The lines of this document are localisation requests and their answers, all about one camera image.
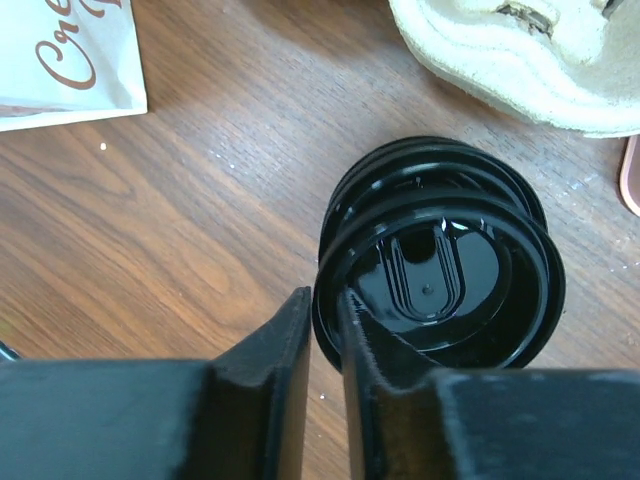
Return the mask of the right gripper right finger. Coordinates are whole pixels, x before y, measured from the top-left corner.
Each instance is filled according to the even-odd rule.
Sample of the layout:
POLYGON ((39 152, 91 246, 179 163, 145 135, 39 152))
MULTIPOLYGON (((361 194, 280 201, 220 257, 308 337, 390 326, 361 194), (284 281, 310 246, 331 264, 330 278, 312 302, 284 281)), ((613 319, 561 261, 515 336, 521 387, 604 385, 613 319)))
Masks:
POLYGON ((338 300, 355 479, 635 479, 635 370, 439 368, 338 300))

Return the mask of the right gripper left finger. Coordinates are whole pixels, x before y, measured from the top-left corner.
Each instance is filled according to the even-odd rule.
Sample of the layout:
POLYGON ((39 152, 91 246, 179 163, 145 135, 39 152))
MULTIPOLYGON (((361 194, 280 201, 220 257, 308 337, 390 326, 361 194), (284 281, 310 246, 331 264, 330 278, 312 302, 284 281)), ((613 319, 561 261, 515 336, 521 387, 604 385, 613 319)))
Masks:
POLYGON ((5 479, 297 479, 311 291, 212 360, 5 361, 5 479))

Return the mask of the black coffee cup lid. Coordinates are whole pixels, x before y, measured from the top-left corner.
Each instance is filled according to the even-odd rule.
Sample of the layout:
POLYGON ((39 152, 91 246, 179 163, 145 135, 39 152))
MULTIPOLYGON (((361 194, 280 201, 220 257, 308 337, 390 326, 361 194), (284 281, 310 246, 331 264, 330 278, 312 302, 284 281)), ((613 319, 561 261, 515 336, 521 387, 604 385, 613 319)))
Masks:
POLYGON ((521 368, 562 315, 566 274, 546 227, 481 194, 403 194, 323 233, 312 325, 340 368, 346 297, 383 336, 449 368, 521 368))

